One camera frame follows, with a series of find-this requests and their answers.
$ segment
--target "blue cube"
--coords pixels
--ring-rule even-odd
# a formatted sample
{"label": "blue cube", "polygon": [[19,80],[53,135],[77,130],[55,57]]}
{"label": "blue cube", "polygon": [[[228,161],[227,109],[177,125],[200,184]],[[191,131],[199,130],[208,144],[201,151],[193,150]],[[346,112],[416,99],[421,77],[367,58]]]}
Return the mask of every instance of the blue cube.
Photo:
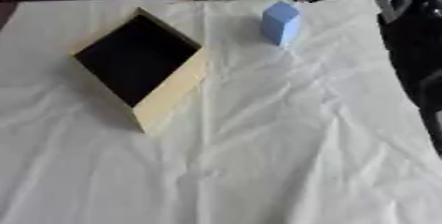
{"label": "blue cube", "polygon": [[273,43],[285,45],[295,37],[298,21],[298,10],[280,1],[264,11],[260,28]]}

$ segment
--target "tablecloth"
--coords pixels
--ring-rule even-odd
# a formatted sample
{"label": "tablecloth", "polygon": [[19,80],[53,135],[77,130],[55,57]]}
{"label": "tablecloth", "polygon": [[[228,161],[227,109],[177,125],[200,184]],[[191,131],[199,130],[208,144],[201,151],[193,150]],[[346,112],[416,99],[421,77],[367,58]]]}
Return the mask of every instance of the tablecloth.
{"label": "tablecloth", "polygon": [[[0,223],[440,223],[441,163],[373,0],[21,4],[0,33]],[[208,50],[204,82],[148,135],[68,56],[142,7]]]}

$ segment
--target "open box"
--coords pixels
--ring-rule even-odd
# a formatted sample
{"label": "open box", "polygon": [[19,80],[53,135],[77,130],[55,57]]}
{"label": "open box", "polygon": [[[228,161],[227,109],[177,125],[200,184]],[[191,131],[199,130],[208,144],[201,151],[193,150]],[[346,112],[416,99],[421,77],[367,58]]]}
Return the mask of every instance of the open box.
{"label": "open box", "polygon": [[142,9],[73,56],[144,131],[205,75],[201,46]]}

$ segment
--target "cardboard box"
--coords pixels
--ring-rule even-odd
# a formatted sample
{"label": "cardboard box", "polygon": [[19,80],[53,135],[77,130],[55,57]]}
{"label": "cardboard box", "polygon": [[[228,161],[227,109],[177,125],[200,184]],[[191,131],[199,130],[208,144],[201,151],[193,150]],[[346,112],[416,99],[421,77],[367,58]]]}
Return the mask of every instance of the cardboard box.
{"label": "cardboard box", "polygon": [[73,56],[145,132],[205,76],[201,45],[142,9]]}

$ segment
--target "cube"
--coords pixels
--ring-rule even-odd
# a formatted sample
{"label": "cube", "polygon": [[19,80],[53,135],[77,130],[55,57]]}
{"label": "cube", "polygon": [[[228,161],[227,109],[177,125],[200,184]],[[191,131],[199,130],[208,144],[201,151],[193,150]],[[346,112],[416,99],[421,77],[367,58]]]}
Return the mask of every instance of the cube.
{"label": "cube", "polygon": [[261,32],[277,45],[285,45],[297,33],[299,12],[282,1],[273,4],[262,14]]}
{"label": "cube", "polygon": [[144,132],[205,75],[201,45],[142,9],[98,37],[73,57]]}

